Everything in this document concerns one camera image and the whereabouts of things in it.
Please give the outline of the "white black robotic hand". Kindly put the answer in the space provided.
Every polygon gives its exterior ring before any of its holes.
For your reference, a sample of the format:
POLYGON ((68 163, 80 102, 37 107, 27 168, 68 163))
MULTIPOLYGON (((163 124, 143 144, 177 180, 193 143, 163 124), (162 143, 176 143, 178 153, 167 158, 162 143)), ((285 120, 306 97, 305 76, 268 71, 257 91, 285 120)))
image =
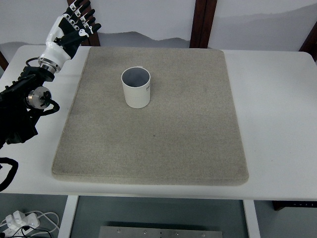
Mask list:
POLYGON ((95 23, 94 13, 89 0, 72 0, 47 36, 46 49, 38 59, 40 67, 55 73, 73 59, 81 43, 101 28, 95 23))

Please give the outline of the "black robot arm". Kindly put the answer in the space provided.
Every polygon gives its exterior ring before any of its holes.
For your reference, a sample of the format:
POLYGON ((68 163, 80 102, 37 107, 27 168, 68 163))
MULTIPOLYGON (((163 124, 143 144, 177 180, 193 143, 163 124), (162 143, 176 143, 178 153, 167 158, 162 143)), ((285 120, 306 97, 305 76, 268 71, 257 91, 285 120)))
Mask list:
POLYGON ((37 135, 36 123, 42 116, 54 114, 60 106, 52 99, 44 82, 52 82, 60 67, 48 59, 39 66, 26 66, 11 86, 0 93, 0 146, 24 143, 37 135))

